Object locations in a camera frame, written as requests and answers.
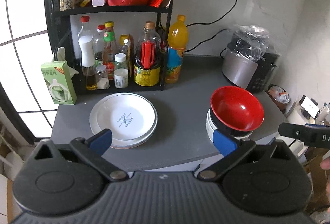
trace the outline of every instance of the shelf rack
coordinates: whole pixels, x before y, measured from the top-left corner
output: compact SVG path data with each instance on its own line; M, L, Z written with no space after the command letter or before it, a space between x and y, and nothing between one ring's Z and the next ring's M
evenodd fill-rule
M165 74L166 65L168 58L168 44L167 37L170 27L171 15L172 15L173 0L169 7L156 8L150 6L102 6L102 7L82 7L69 9L65 11L60 11L59 0L45 0L45 12L46 12L46 22L49 34L49 40L51 44L52 51L55 50L57 46L63 46L66 50L66 60L68 65L80 69L78 63L79 60L75 58L73 50L73 42L71 35L71 25L70 16L78 14L92 14L92 13L102 13L102 12L149 12L156 13L156 31L161 35L162 40L165 41L165 54L161 67L161 76L159 84L155 86L139 86L134 82L133 78L130 78L129 85L127 88L117 89L115 86L110 86L109 89L87 91L85 89L84 79L81 73L75 75L72 78L75 91L77 94L94 94L94 93L117 93L117 92L136 92L136 91L156 91L163 90L165 84ZM165 30L160 27L160 17L161 14L167 14L167 22Z

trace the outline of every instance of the phone screen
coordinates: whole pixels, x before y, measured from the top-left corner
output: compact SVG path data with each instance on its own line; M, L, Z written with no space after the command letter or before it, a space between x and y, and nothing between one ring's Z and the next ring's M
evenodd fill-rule
M308 97L304 98L301 107L303 107L315 119L319 108Z

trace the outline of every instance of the stack of bowls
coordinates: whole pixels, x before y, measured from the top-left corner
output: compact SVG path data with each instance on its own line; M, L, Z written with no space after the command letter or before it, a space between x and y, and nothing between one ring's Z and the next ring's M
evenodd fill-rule
M258 99L237 86L218 88L211 96L206 130L213 142L216 129L234 138L247 138L264 120L264 110Z
M90 128L95 135L108 128L111 148L128 149L146 142L156 129L158 115L146 98L118 93L101 99L90 112Z

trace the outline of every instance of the stack of plates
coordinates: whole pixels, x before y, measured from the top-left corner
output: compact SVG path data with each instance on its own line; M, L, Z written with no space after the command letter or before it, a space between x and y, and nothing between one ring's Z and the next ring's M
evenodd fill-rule
M210 110L207 112L207 116L206 116L206 131L207 131L207 134L209 135L209 138L210 140L212 141L213 143L213 132L217 129L217 126L214 124L214 122L212 121L211 119L211 115L210 115ZM234 138L237 138L238 140L239 139L242 139L242 138L248 138L249 135L252 134L252 131L250 133L248 133L246 136L244 137L234 137Z
M101 99L90 112L90 128L95 135L112 131L111 148L128 149L146 142L158 121L155 107L146 98L118 93Z

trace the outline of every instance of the red bottle cap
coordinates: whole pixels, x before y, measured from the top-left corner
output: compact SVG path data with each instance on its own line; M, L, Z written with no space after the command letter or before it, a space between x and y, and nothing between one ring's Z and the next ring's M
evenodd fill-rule
M80 18L80 21L81 21L82 23L89 22L89 20L90 20L90 16L88 16L88 15L84 15L84 16L82 16L82 17Z

